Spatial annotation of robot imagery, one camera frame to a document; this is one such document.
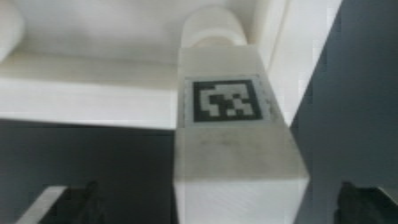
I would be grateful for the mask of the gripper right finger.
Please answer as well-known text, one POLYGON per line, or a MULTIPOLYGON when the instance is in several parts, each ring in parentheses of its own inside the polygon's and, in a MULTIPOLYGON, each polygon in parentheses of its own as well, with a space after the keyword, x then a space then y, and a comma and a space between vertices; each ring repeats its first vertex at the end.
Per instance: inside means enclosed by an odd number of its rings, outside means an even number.
POLYGON ((342 183, 335 224, 398 224, 398 187, 342 183))

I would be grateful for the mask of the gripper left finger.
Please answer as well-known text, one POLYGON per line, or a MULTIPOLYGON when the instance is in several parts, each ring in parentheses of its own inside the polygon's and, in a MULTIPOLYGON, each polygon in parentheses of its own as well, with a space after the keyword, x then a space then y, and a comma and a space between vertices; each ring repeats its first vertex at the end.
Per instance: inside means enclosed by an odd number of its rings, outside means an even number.
POLYGON ((50 186, 15 224, 106 224, 98 182, 84 187, 50 186))

